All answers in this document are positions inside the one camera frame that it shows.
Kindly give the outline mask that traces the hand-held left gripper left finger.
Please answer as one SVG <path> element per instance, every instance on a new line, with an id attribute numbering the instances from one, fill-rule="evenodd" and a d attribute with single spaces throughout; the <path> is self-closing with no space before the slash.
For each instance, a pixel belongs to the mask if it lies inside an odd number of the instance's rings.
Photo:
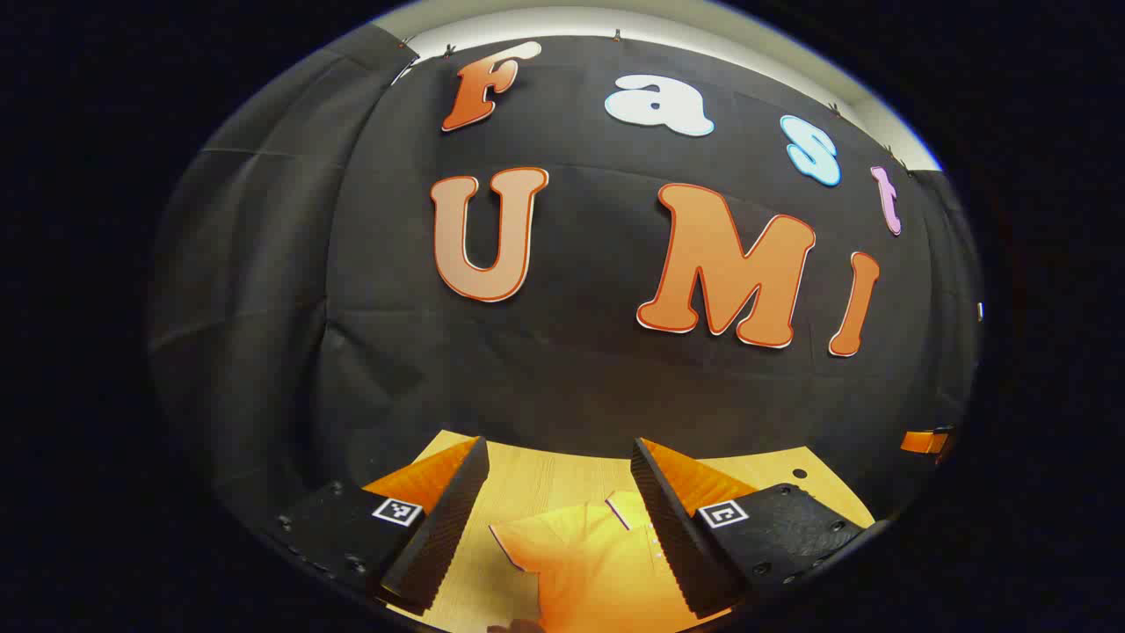
<path id="1" fill-rule="evenodd" d="M 266 522 L 266 533 L 357 600 L 423 615 L 489 473 L 486 440 L 465 440 L 371 483 L 322 486 Z"/>

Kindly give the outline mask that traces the orange T-shirt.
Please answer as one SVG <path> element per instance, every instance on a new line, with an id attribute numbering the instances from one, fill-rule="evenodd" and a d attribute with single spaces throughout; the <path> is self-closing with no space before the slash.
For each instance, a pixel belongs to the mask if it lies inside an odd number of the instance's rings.
<path id="1" fill-rule="evenodd" d="M 640 492 L 490 525 L 513 566 L 537 577 L 544 633 L 682 633 L 693 614 Z"/>

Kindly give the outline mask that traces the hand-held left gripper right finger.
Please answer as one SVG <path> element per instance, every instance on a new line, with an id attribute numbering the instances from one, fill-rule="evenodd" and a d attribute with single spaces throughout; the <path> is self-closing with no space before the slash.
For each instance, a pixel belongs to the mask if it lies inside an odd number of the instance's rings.
<path id="1" fill-rule="evenodd" d="M 699 617 L 785 602 L 888 528 L 885 519 L 861 527 L 798 483 L 752 488 L 647 438 L 634 441 L 630 469 Z"/>

